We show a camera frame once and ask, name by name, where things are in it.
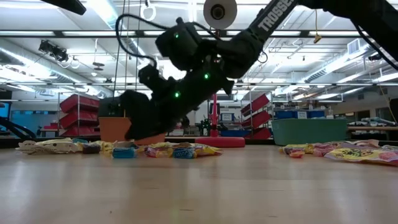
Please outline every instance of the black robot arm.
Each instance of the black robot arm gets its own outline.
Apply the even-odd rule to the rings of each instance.
[[[247,29],[229,41],[201,39],[194,23],[178,18],[177,25],[160,35],[156,45],[163,57],[187,74],[181,80],[165,80],[152,65],[140,70],[139,80],[153,91],[152,99],[131,90],[121,95],[121,106],[133,124],[126,139],[164,133],[218,90],[230,94],[234,82],[227,77],[241,78],[250,69],[266,40],[298,4],[351,19],[398,59],[398,45],[392,43],[398,37],[394,23],[398,12],[386,0],[272,0]]]

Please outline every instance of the shelving unit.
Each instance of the shelving unit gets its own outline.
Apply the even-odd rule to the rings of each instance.
[[[74,94],[60,103],[60,109],[66,115],[59,119],[60,126],[65,130],[63,137],[99,136],[95,127],[98,126],[98,108],[100,102],[89,97]]]
[[[249,96],[250,103],[241,110],[243,117],[249,117],[242,122],[242,128],[251,130],[251,133],[246,135],[245,138],[268,139],[271,133],[268,127],[263,124],[266,124],[271,119],[268,111],[264,110],[269,100],[265,94],[254,101],[251,100],[251,93],[249,93]]]

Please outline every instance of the ceiling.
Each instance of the ceiling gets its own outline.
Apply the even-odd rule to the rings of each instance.
[[[131,14],[140,14],[140,9],[145,8],[145,1],[133,0],[86,0],[82,3],[86,6],[87,12],[84,16],[59,9],[52,5],[35,0],[5,0],[0,2],[0,48],[6,49],[31,61],[37,61],[37,64],[43,65],[49,70],[55,72],[68,74],[65,77],[73,77],[79,82],[104,82],[106,79],[114,81],[115,76],[117,82],[134,83],[136,82],[137,66],[140,61],[135,58],[129,58],[119,49],[118,42],[115,38],[51,38],[50,36],[39,36],[33,38],[31,34],[36,30],[96,30],[95,34],[99,34],[101,30],[112,30],[112,24],[109,24],[109,18],[129,12]],[[238,15],[236,16],[233,25],[228,30],[245,29],[261,7],[267,4],[268,0],[237,0]],[[398,0],[389,0],[394,7],[398,8]],[[175,19],[181,17],[185,21],[197,21],[208,27],[203,17],[203,3],[204,0],[158,0],[151,1],[151,6],[155,7],[156,15],[154,15],[153,22],[162,24],[164,26],[174,26]],[[151,9],[144,11],[144,16],[149,18],[152,15]],[[285,22],[280,25],[278,30],[315,30],[316,14],[314,10],[310,10],[303,6],[298,6],[295,11],[286,18]],[[156,30],[156,28],[139,22],[134,19],[124,21],[124,25],[129,30]],[[317,27],[320,33],[323,30],[354,30],[352,23],[344,18],[335,17],[329,12],[318,10]],[[19,33],[20,36],[7,37],[1,34],[5,30],[24,30],[26,33]],[[344,32],[335,32],[333,35],[343,35],[345,38],[328,38],[328,34],[322,35],[323,38],[317,44],[313,43],[313,37],[287,37],[287,38],[270,38],[264,51],[267,52],[268,60],[266,63],[255,63],[252,68],[243,77],[243,82],[248,83],[298,83],[302,82],[308,77],[313,77],[315,72],[322,67],[329,66],[332,61],[338,60],[346,54],[347,44],[354,41],[358,33],[353,32],[353,35],[344,35]],[[48,40],[53,45],[57,45],[67,50],[70,58],[74,57],[78,62],[57,63],[52,57],[43,55],[38,50],[40,42]],[[155,38],[135,38],[134,41],[142,50],[141,53],[158,57],[161,69],[164,69],[165,76],[183,74],[172,68],[171,63],[162,58],[157,50],[154,42]],[[312,83],[336,83],[339,80],[349,77],[351,75],[363,72],[366,75],[366,80],[361,79],[364,75],[358,76],[355,79],[349,80],[351,82],[364,83],[377,78],[379,68],[384,73],[391,73],[392,70],[385,64],[385,62],[377,61],[370,62],[363,60],[364,57],[373,54],[371,49],[362,52],[361,55],[352,58],[350,63],[338,63],[334,65],[333,69],[328,69],[327,73],[311,80]],[[103,71],[94,71],[95,66],[93,62],[100,62],[105,64]],[[53,80],[39,80],[38,82],[50,82]],[[4,89],[17,90],[15,88],[2,86]],[[330,86],[310,86],[308,88],[290,88],[289,86],[256,86],[252,87],[253,91],[260,93],[267,93],[268,91],[275,91],[275,95],[290,94],[294,99],[294,95],[302,93],[317,92],[322,94],[330,89]],[[118,85],[117,90],[125,88],[138,88],[146,90],[144,86],[124,86]],[[108,95],[113,91],[113,86],[96,87],[93,91],[98,95],[99,92],[103,95]]]

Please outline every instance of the wooden floor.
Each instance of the wooden floor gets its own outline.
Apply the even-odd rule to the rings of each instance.
[[[194,160],[0,151],[0,223],[397,223],[398,168],[274,146]]]

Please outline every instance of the green bin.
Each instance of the green bin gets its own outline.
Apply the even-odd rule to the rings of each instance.
[[[323,143],[344,141],[346,119],[279,119],[272,122],[275,144]]]

